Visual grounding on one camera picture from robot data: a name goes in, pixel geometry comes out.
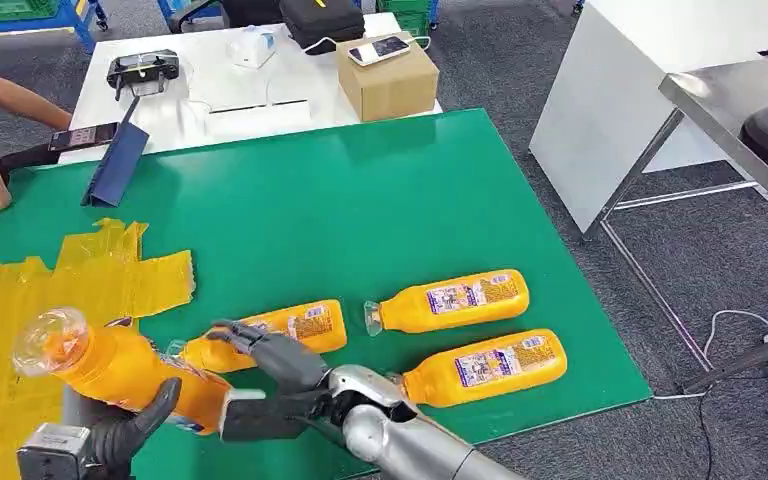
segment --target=silver robotic forearm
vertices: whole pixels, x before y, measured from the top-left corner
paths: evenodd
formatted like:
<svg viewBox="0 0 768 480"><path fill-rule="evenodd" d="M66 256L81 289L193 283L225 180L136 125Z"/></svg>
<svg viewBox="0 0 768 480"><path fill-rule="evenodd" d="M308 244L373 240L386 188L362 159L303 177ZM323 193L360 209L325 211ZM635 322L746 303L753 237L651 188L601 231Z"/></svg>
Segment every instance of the silver robotic forearm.
<svg viewBox="0 0 768 480"><path fill-rule="evenodd" d="M344 365L330 373L334 397L366 397L342 423L346 449L393 480L523 480L478 452L410 403L401 389L372 370Z"/></svg>

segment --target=orange juice bottle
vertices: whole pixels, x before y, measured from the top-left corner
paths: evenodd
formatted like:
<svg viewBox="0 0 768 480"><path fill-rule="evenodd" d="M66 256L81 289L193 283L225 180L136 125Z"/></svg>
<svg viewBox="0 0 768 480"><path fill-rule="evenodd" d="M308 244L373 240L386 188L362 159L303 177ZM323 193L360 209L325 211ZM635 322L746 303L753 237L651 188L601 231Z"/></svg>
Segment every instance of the orange juice bottle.
<svg viewBox="0 0 768 480"><path fill-rule="evenodd" d="M316 353L337 350L346 344L346 326L337 300L297 305L246 317L239 322L295 338ZM196 368L218 373L255 366L251 357L237 352L230 344L208 340L207 333L187 342L178 355Z"/></svg>
<svg viewBox="0 0 768 480"><path fill-rule="evenodd" d="M381 303L366 302L366 329L422 333L516 317L528 308L517 270L494 270L409 287Z"/></svg>
<svg viewBox="0 0 768 480"><path fill-rule="evenodd" d="M222 378L155 352L126 326L93 328L74 308L40 315L19 335L13 365L25 375L51 373L85 397L139 412L167 378L181 379L178 404L167 420L200 435L216 431L225 393Z"/></svg>
<svg viewBox="0 0 768 480"><path fill-rule="evenodd" d="M437 353L396 380L413 403L450 407L549 383L566 371L558 337L539 328Z"/></svg>

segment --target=green table surface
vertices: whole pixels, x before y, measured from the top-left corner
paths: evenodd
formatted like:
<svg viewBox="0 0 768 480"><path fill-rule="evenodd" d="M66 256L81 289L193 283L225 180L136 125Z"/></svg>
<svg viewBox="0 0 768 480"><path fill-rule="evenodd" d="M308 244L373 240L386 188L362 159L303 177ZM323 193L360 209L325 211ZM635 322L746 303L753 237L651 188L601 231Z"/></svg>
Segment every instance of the green table surface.
<svg viewBox="0 0 768 480"><path fill-rule="evenodd" d="M423 410L470 442L511 435L651 396L537 198L483 110L362 124L143 156L122 204L79 206L96 163L17 172L0 214L0 262L54 266L64 235L102 217L149 223L143 258L191 249L188 305L143 319L165 348L220 317L337 298L348 344L325 355L402 372L439 351L547 327L569 368L541 387ZM469 273L516 268L521 316L421 335L370 338L364 300ZM256 370L228 376L269 388ZM135 460L138 478L329 479L370 471L308 431L295 440L222 444L164 425Z"/></svg>

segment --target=black chair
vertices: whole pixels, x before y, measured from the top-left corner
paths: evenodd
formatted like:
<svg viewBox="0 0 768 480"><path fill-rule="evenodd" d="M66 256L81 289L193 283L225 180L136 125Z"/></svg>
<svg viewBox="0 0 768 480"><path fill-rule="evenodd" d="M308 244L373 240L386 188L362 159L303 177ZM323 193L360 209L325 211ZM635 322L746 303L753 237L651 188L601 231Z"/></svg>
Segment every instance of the black chair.
<svg viewBox="0 0 768 480"><path fill-rule="evenodd" d="M284 21L281 9L278 7L278 0L195 0L166 20L169 31L181 33L181 25L184 22L191 20L196 13L217 2L222 10L222 19L228 28L269 25Z"/></svg>

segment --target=yellow tape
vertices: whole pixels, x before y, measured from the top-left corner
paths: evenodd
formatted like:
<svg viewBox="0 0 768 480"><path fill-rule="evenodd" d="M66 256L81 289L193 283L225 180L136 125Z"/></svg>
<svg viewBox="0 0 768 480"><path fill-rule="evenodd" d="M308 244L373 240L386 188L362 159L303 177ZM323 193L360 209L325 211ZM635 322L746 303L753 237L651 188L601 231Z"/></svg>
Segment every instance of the yellow tape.
<svg viewBox="0 0 768 480"><path fill-rule="evenodd" d="M62 383L18 376L10 362L22 326L47 309L72 306L91 324L154 315L192 299L189 250L140 260L147 224L105 218L93 233L63 239L53 271L39 257L0 264L0 480L18 478L16 448L42 422L60 417Z"/></svg>

